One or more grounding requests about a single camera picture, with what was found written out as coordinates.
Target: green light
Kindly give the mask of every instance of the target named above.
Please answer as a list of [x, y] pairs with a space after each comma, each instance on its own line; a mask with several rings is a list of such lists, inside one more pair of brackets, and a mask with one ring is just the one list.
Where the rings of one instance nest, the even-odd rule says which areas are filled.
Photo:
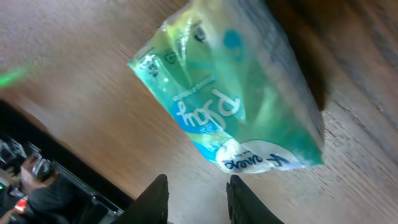
[[28, 70], [28, 67], [20, 66], [6, 73], [0, 73], [0, 88], [8, 86], [14, 81], [22, 78]]

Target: person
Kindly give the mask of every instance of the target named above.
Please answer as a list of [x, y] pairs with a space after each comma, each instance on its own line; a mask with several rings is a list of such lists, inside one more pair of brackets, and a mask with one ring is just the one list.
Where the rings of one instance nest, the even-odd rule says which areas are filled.
[[[26, 159], [21, 165], [21, 181], [1, 194], [0, 224], [71, 223], [76, 204], [75, 186], [57, 172], [46, 181], [35, 179], [32, 169], [36, 160], [34, 156]], [[25, 210], [15, 209], [15, 204], [25, 195], [28, 198]]]

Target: wood grain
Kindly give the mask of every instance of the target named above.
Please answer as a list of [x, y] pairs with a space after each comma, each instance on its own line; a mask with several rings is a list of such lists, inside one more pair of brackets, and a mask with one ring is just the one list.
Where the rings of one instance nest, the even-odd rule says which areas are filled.
[[[132, 197], [167, 174], [174, 223], [228, 223], [229, 175], [126, 66], [185, 3], [1, 1], [0, 72], [34, 66], [0, 97]], [[325, 165], [243, 180], [286, 223], [396, 223], [398, 1], [267, 3], [322, 109]]]

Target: green plastic package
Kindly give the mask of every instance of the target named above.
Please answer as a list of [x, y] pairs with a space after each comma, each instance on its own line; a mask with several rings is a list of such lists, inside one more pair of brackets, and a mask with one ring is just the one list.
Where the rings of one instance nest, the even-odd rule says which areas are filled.
[[262, 1], [191, 1], [129, 66], [223, 171], [322, 163], [322, 117]]

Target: plastic wrapper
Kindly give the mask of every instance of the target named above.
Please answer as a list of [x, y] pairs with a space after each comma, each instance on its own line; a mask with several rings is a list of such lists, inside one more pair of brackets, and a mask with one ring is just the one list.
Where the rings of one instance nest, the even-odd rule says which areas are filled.
[[129, 66], [223, 171], [322, 163], [322, 117], [263, 2], [191, 1]]

